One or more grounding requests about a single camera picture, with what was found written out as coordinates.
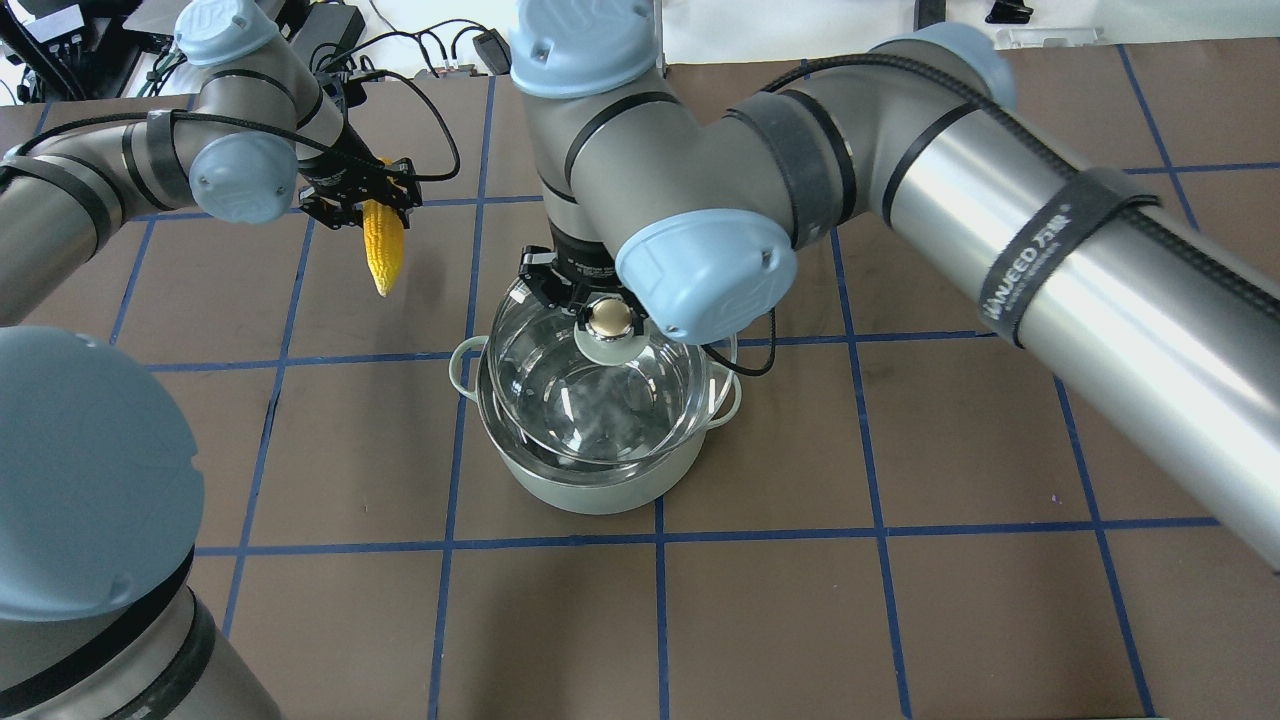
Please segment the white handle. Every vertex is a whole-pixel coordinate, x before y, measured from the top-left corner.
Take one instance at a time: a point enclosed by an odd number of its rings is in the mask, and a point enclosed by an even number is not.
[[[742,380],[737,379],[737,373],[730,373],[728,382],[733,386],[733,404],[730,405],[728,413],[724,413],[719,418],[712,418],[705,425],[703,425],[703,429],[714,430],[716,428],[732,420],[733,416],[737,415],[739,409],[742,407]]]
[[[462,341],[462,345],[453,350],[453,355],[449,356],[449,384],[453,389],[458,391],[458,395],[466,397],[471,402],[480,402],[476,397],[476,391],[462,384],[462,356],[475,350],[476,347],[484,347],[484,343],[489,342],[489,336],[479,334],[476,337],[468,337]]]

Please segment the tiled surface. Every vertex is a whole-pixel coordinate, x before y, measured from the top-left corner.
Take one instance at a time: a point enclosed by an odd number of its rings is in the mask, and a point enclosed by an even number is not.
[[[1011,59],[1032,122],[1280,278],[1265,40]],[[710,122],[787,68],[671,79]],[[532,500],[445,379],[520,246],[547,242],[518,97],[424,88],[463,170],[425,187],[392,297],[353,231],[178,214],[131,223],[32,318],[119,331],[187,413],[209,487],[191,583],[291,717],[1275,717],[1275,579],[1030,357],[975,337],[876,218],[805,251],[776,369],[662,502]],[[374,150],[445,169],[417,100],[370,94]]]

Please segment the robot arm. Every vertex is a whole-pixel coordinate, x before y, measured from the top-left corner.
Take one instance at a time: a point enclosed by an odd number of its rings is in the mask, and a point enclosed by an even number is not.
[[[329,227],[358,224],[367,200],[407,227],[406,211],[421,205],[412,164],[383,169],[252,0],[197,0],[174,37],[205,72],[195,113],[56,135],[4,161],[0,325],[19,322],[138,215],[198,204],[224,220],[265,223],[292,204],[298,172],[310,183],[302,209]]]
[[[603,243],[669,337],[742,329],[873,211],[1280,569],[1280,287],[1023,128],[980,35],[819,61],[698,127],[643,6],[552,5],[512,47],[553,233]]]

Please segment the blue plastic cap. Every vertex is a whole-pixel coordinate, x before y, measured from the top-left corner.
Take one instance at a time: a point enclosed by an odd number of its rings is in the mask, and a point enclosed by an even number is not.
[[[0,620],[134,602],[196,542],[204,482],[169,393],[105,342],[0,328]]]
[[[694,210],[631,237],[614,263],[658,328],[677,342],[723,340],[782,300],[796,278],[791,240],[749,210]]]
[[[522,0],[511,78],[536,97],[607,92],[658,61],[653,0]]]
[[[243,58],[279,36],[253,0],[195,0],[173,28],[178,49],[197,68]]]
[[[269,223],[289,209],[297,182],[293,147],[265,132],[219,137],[191,163],[191,195],[228,223]]]
[[[893,40],[919,40],[950,50],[956,58],[968,63],[973,72],[978,73],[978,77],[987,83],[992,100],[1010,110],[1018,105],[1018,83],[1014,82],[1014,69],[1009,60],[996,53],[991,38],[980,29],[964,23],[937,23]]]

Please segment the white pot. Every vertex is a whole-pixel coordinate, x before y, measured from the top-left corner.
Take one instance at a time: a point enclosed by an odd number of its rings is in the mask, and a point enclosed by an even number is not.
[[[552,464],[521,445],[516,430],[503,420],[502,407],[494,402],[493,386],[486,375],[486,364],[476,365],[476,389],[462,384],[462,357],[467,351],[484,346],[489,338],[472,337],[462,342],[449,359],[449,382],[467,400],[476,404],[484,420],[485,432],[498,450],[503,464],[534,497],[543,502],[585,515],[625,512],[653,502],[669,491],[692,466],[703,447],[705,432],[730,421],[742,404],[742,388],[733,373],[727,374],[733,386],[733,402],[724,415],[703,425],[686,442],[667,454],[637,462],[618,465],[593,465],[570,459]]]

